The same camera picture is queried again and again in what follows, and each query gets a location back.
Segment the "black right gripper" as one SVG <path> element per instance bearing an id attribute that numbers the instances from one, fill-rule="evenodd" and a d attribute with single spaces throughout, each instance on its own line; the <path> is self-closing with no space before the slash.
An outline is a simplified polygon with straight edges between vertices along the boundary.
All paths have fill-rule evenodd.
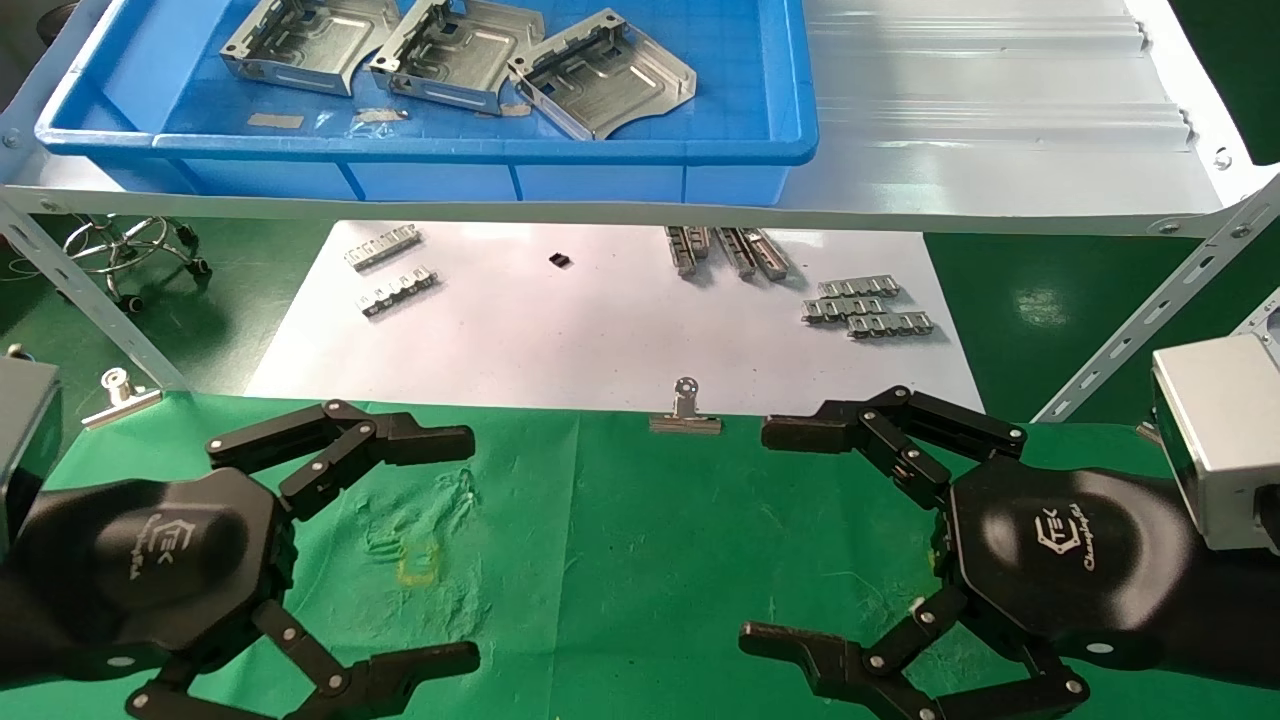
<path id="1" fill-rule="evenodd" d="M 951 575 L 973 597 L 969 626 L 1015 656 L 1028 676 L 938 697 L 906 678 L 906 667 L 965 618 L 970 597 L 956 585 L 924 598 L 872 647 L 745 623 L 742 652 L 792 664 L 814 696 L 860 705 L 878 719 L 1061 719 L 1088 701 L 1091 688 L 1059 656 L 1111 669 L 1170 660 L 1169 610 L 1201 543 L 1172 482 L 984 462 L 948 491 L 951 473 L 920 439 L 984 462 L 1019 460 L 1027 436 L 905 386 L 865 401 L 828 400 L 810 416 L 769 415 L 762 427 L 769 450 L 858 452 L 920 509 L 948 505 Z"/>

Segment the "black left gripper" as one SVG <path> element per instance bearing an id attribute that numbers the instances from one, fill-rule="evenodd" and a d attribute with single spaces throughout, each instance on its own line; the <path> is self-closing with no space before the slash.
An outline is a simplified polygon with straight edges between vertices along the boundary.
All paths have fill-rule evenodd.
<path id="1" fill-rule="evenodd" d="M 131 717 L 264 719 L 189 693 L 197 671 L 262 635 L 314 684 L 285 719 L 398 716 L 420 684 L 476 671 L 479 647 L 342 666 L 279 603 L 297 559 L 291 518 L 314 518 L 381 462 L 463 461 L 475 448 L 470 427 L 426 428 L 334 398 L 210 439 L 218 470 L 196 480 L 46 489 L 12 544 L 12 679 L 101 682 L 166 662 L 128 698 Z M 248 477 L 300 457 L 279 498 Z"/>

